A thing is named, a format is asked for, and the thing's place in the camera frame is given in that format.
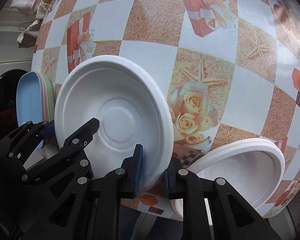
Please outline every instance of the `table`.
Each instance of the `table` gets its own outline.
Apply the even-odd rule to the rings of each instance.
[[[278,214],[299,190],[295,0],[53,0],[32,71],[50,78],[55,98],[73,68],[103,54],[134,61],[157,82],[171,109],[173,157],[183,167],[221,145],[267,138],[282,151],[285,173],[258,212],[265,218]],[[122,204],[180,219],[162,181]]]

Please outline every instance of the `white bowl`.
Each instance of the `white bowl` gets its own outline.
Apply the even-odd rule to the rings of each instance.
[[[271,141],[252,138],[218,147],[188,170],[204,179],[225,178],[254,208],[263,205],[277,189],[284,173],[284,157]],[[182,201],[170,202],[181,216]]]
[[[92,117],[100,127],[85,148],[94,178],[101,178],[143,145],[139,193],[152,188],[168,167],[173,127],[168,104],[151,76],[122,57],[102,55],[79,64],[56,102],[58,144]]]

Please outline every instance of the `patterned tablecloth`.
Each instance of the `patterned tablecloth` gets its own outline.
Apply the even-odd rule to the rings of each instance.
[[[258,212],[277,214],[299,190],[295,0],[53,0],[32,70],[50,78],[55,99],[73,68],[102,54],[134,61],[157,82],[171,109],[173,157],[185,168],[218,146],[268,138],[285,157],[285,173]],[[122,204],[178,219],[162,181]]]

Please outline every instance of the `printed rose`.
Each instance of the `printed rose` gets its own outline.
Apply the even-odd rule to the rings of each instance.
[[[203,141],[205,137],[199,132],[218,125],[218,114],[207,90],[201,82],[188,81],[171,93],[172,121],[187,143]]]

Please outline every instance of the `metal pin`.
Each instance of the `metal pin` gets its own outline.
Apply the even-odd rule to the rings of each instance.
[[[216,183],[218,183],[219,185],[222,186],[222,185],[226,184],[226,180],[224,178],[217,178]]]
[[[79,142],[79,139],[75,138],[72,140],[72,143],[77,144]]]
[[[88,181],[88,179],[86,177],[81,177],[78,179],[78,183],[81,185],[85,184],[87,181]]]
[[[89,164],[89,161],[88,161],[88,160],[83,159],[83,160],[80,161],[80,165],[81,165],[82,167],[85,167],[85,166],[87,166],[88,164]]]
[[[21,176],[21,180],[24,182],[24,181],[27,181],[27,179],[28,179],[28,175],[27,174],[23,174],[22,176]]]
[[[125,173],[125,169],[123,169],[123,168],[118,168],[118,169],[115,170],[115,173],[118,174],[118,175],[122,175],[122,174]]]
[[[186,169],[181,169],[181,170],[178,171],[178,173],[179,173],[180,175],[184,176],[184,175],[187,175],[187,174],[188,174],[188,171],[187,171]]]

